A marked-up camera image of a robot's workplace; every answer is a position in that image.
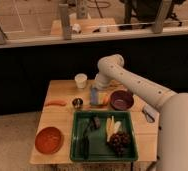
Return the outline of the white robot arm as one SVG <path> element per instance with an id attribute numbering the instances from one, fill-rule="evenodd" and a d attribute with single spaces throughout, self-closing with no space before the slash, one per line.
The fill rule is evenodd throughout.
<path id="1" fill-rule="evenodd" d="M 127 71 L 119 54 L 101 58 L 97 66 L 95 86 L 98 89 L 108 87 L 115 79 L 160 113 L 158 171 L 188 171 L 188 93 L 176 93 Z"/>

